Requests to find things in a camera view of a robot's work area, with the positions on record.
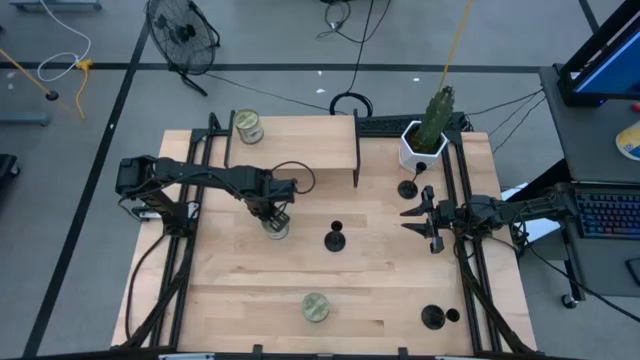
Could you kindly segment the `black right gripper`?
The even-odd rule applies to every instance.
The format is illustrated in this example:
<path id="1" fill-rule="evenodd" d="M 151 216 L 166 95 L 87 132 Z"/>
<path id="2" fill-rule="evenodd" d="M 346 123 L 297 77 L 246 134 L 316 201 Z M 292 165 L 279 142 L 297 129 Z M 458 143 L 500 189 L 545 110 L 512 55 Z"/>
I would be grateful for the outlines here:
<path id="1" fill-rule="evenodd" d="M 418 233 L 424 238 L 432 238 L 430 244 L 431 252 L 440 253 L 444 250 L 444 242 L 439 231 L 451 227 L 453 222 L 453 201 L 440 201 L 434 208 L 434 189 L 430 185 L 425 186 L 420 195 L 421 203 L 415 208 L 402 212 L 401 216 L 421 216 L 431 212 L 430 221 L 432 226 L 427 223 L 402 223 L 401 226 Z"/>

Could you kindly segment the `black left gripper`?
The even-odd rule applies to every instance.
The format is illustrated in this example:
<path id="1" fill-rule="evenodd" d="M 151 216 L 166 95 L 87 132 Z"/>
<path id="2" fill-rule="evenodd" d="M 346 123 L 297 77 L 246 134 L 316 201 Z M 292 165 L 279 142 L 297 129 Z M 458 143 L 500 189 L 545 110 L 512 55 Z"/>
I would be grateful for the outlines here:
<path id="1" fill-rule="evenodd" d="M 272 231 L 271 222 L 283 223 L 283 229 L 289 230 L 290 217 L 285 213 L 284 208 L 278 208 L 269 199 L 250 199 L 248 210 L 254 217 L 261 220 L 262 227 L 266 231 Z"/>

